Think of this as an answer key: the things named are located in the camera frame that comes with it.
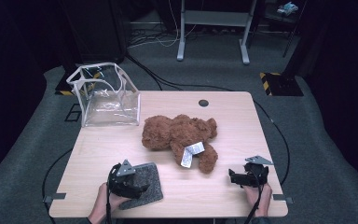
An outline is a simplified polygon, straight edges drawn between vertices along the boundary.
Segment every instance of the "person's hand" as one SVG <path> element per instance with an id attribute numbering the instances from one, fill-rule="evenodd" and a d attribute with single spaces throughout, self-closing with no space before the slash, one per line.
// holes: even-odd
<path id="1" fill-rule="evenodd" d="M 254 206 L 258 199 L 258 188 L 243 186 L 246 192 L 246 199 L 251 206 Z M 258 209 L 255 210 L 255 217 L 267 217 L 269 214 L 269 202 L 271 200 L 272 189 L 269 183 L 261 186 L 263 192 L 261 193 L 260 203 Z"/>
<path id="2" fill-rule="evenodd" d="M 94 223 L 101 223 L 106 217 L 106 192 L 107 185 L 106 183 L 101 184 L 98 189 L 97 199 L 95 200 L 94 207 L 92 208 L 91 213 L 89 214 L 89 221 Z M 129 198 L 119 197 L 116 194 L 111 193 L 109 195 L 109 202 L 111 205 L 111 212 L 115 211 L 121 203 L 130 200 Z"/>

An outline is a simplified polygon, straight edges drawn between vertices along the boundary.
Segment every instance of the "gray sponge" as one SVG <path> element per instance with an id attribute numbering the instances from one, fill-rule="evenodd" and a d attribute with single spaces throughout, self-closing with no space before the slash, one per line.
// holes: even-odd
<path id="1" fill-rule="evenodd" d="M 121 210 L 138 207 L 162 199 L 161 185 L 159 183 L 158 169 L 156 164 L 150 162 L 133 166 L 133 168 L 135 168 L 136 170 L 135 177 L 133 178 L 133 186 L 150 186 L 147 191 L 141 195 L 139 199 L 132 199 L 130 201 L 122 203 L 119 206 L 119 209 Z"/>

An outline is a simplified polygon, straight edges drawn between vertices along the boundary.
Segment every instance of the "black hole on table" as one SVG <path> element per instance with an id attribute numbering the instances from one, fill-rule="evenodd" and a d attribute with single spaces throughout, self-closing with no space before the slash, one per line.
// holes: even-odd
<path id="1" fill-rule="evenodd" d="M 207 100 L 200 100 L 200 101 L 199 101 L 199 105 L 200 105 L 200 106 L 205 107 L 205 106 L 208 106 L 208 104 L 209 104 L 209 102 L 208 102 Z"/>

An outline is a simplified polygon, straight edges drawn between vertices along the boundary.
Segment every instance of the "brown teddy bear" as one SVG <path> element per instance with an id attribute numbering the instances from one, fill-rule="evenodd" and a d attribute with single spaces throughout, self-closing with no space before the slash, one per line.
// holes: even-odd
<path id="1" fill-rule="evenodd" d="M 175 161 L 181 165 L 185 147 L 201 142 L 204 151 L 199 156 L 200 170 L 210 173 L 217 161 L 217 153 L 207 142 L 217 136 L 217 125 L 214 119 L 207 121 L 191 119 L 187 115 L 179 115 L 174 119 L 165 116 L 154 116 L 145 120 L 142 144 L 149 149 L 165 149 L 171 147 Z"/>

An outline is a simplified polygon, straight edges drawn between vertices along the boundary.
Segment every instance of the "clear plastic bag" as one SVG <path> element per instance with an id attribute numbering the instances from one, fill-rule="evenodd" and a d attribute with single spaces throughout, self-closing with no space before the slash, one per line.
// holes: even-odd
<path id="1" fill-rule="evenodd" d="M 140 92 L 115 63 L 79 66 L 66 79 L 82 110 L 82 127 L 139 125 Z"/>

